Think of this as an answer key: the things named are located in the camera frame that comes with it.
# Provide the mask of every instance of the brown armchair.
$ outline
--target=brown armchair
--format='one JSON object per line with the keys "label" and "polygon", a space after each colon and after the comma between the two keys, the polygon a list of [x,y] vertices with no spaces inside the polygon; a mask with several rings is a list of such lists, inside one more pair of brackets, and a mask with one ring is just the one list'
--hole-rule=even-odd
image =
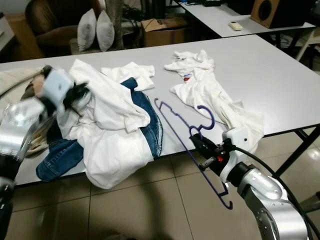
{"label": "brown armchair", "polygon": [[31,0],[25,17],[46,57],[65,56],[71,54],[69,41],[77,38],[82,15],[91,8],[97,16],[98,0]]}

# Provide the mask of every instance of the wooden speaker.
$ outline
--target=wooden speaker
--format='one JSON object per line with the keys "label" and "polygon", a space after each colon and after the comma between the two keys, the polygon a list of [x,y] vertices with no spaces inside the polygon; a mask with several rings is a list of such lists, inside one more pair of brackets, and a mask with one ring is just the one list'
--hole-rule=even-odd
{"label": "wooden speaker", "polygon": [[273,29],[302,26],[316,0],[255,0],[251,19]]}

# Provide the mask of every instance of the wall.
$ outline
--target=wall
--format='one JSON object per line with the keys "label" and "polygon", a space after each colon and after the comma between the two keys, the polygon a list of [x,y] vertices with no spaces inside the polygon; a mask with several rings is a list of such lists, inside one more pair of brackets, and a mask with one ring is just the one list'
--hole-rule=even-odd
{"label": "wall", "polygon": [[0,0],[0,12],[4,14],[24,13],[30,0]]}

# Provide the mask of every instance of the speaker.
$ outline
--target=speaker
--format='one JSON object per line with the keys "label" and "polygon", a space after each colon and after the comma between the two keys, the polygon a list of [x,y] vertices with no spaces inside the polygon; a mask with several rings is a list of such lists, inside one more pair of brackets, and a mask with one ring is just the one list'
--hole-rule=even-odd
{"label": "speaker", "polygon": [[269,28],[302,26],[316,0],[255,0],[251,19]]}
{"label": "speaker", "polygon": [[249,15],[254,7],[255,0],[227,0],[228,8],[240,15]]}

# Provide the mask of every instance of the white pillow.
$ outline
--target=white pillow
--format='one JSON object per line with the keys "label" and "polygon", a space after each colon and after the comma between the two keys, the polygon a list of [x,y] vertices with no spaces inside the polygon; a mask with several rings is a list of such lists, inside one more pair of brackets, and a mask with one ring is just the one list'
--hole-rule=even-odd
{"label": "white pillow", "polygon": [[102,10],[96,23],[96,38],[103,52],[106,52],[115,40],[115,28],[105,10]]}
{"label": "white pillow", "polygon": [[91,47],[96,36],[97,19],[94,10],[91,8],[80,19],[77,35],[79,51],[83,52]]}

